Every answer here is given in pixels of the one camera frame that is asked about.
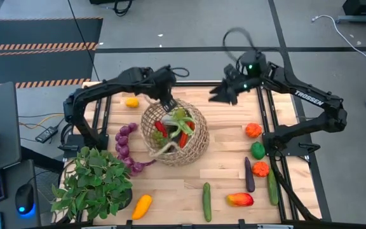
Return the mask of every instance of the black mouse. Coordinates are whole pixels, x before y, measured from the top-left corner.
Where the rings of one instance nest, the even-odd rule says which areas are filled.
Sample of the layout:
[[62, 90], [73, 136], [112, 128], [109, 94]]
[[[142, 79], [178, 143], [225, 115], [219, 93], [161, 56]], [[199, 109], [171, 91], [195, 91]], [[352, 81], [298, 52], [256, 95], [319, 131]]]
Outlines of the black mouse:
[[15, 195], [15, 205], [19, 214], [27, 214], [33, 208], [33, 186], [24, 184], [18, 188]]

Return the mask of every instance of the wicker basket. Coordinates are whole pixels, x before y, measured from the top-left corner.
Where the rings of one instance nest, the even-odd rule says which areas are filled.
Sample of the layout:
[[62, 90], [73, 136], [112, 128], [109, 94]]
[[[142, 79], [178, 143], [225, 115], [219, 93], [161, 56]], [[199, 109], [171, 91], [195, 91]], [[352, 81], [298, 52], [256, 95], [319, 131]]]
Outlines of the wicker basket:
[[177, 107], [184, 108], [194, 120], [194, 134], [189, 138], [186, 145], [180, 148], [176, 142], [169, 142], [163, 148], [159, 148], [152, 139], [152, 133], [156, 131], [154, 122], [159, 121], [166, 115], [159, 102], [151, 104], [142, 114], [140, 132], [148, 148], [149, 156], [157, 161], [170, 166], [182, 166], [196, 161], [208, 148], [210, 135], [207, 130], [207, 122], [200, 111], [193, 105], [176, 99]]

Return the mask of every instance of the table leg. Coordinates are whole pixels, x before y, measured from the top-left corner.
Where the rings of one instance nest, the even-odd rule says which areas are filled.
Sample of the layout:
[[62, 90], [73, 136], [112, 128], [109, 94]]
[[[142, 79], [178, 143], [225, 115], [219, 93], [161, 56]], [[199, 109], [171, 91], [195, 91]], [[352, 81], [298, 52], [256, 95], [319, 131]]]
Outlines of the table leg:
[[64, 168], [64, 162], [44, 156], [40, 153], [21, 146], [22, 160], [33, 160], [36, 167], [46, 169], [57, 174], [60, 174]]

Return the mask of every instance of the concrete floor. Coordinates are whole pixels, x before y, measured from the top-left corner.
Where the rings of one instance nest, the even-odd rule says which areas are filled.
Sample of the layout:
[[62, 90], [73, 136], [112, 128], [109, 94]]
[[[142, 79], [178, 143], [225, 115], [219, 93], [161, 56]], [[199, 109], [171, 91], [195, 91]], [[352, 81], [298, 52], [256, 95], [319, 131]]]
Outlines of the concrete floor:
[[[344, 47], [327, 19], [311, 23], [320, 14], [342, 14], [344, 0], [275, 0], [283, 36], [288, 47]], [[135, 0], [127, 16], [92, 6], [87, 0], [71, 0], [77, 17], [104, 17], [99, 48], [153, 48], [220, 46], [231, 27], [244, 27], [257, 46], [279, 46], [268, 1], [265, 0]], [[66, 0], [5, 0], [0, 18], [72, 17]], [[341, 24], [340, 31], [353, 43], [366, 46], [366, 24]], [[246, 46], [240, 35], [227, 41]], [[282, 64], [277, 53], [268, 59]], [[296, 76], [344, 98], [348, 126], [344, 132], [312, 135], [322, 146], [317, 154], [323, 186], [333, 221], [366, 223], [366, 59], [353, 52], [290, 53]], [[222, 52], [98, 53], [95, 66], [100, 79], [109, 79], [130, 66], [157, 68], [166, 64], [191, 71], [187, 80], [220, 80], [230, 62]], [[17, 90], [20, 115], [62, 111], [62, 101], [77, 86]], [[304, 103], [306, 116], [321, 111]], [[23, 120], [28, 123], [40, 118]], [[60, 118], [45, 123], [56, 125]], [[33, 139], [40, 130], [20, 129]], [[58, 136], [52, 144], [22, 141], [22, 144], [52, 158], [60, 158]]]

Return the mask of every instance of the wooden table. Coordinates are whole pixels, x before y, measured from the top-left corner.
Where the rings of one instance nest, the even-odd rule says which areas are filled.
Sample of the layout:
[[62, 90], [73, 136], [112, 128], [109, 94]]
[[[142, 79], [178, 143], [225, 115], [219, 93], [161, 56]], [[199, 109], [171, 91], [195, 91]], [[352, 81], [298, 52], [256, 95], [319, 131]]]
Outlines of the wooden table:
[[[230, 207], [226, 204], [226, 195], [246, 192], [244, 159], [247, 156], [253, 164], [256, 160], [250, 155], [250, 146], [261, 137], [250, 139], [245, 135], [245, 126], [250, 123], [262, 125], [259, 103], [255, 90], [242, 93], [238, 105], [230, 106], [208, 102], [208, 87], [175, 87], [175, 98], [180, 98], [195, 105], [207, 120], [210, 131], [210, 145], [207, 152], [196, 162], [183, 167], [169, 167], [159, 162], [146, 167], [144, 171], [131, 179], [133, 200], [117, 216], [107, 219], [96, 218], [95, 225], [124, 225], [131, 218], [132, 211], [140, 196], [149, 194], [153, 198], [147, 214], [134, 225], [176, 225], [205, 224], [202, 206], [202, 188], [205, 182], [211, 184], [212, 221], [210, 224], [236, 224], [238, 219], [246, 223], [279, 223], [277, 206], [269, 203], [266, 178], [255, 177], [256, 190], [251, 193], [254, 205], [251, 207]], [[109, 116], [108, 150], [116, 155], [115, 135], [119, 128], [130, 122], [140, 123], [140, 116], [149, 105], [143, 96], [138, 96], [140, 106], [128, 108], [125, 99], [133, 95], [120, 93], [112, 96]], [[276, 112], [280, 124], [292, 125], [297, 122], [290, 95], [273, 93]], [[104, 115], [105, 99], [102, 100], [101, 126]], [[95, 102], [90, 103], [85, 118], [92, 124]], [[138, 162], [150, 161], [147, 149], [138, 132], [130, 135], [131, 156]], [[293, 189], [306, 207], [317, 217], [320, 209], [316, 198], [309, 165], [297, 157], [287, 158]], [[290, 216], [288, 198], [283, 191], [287, 216]]]

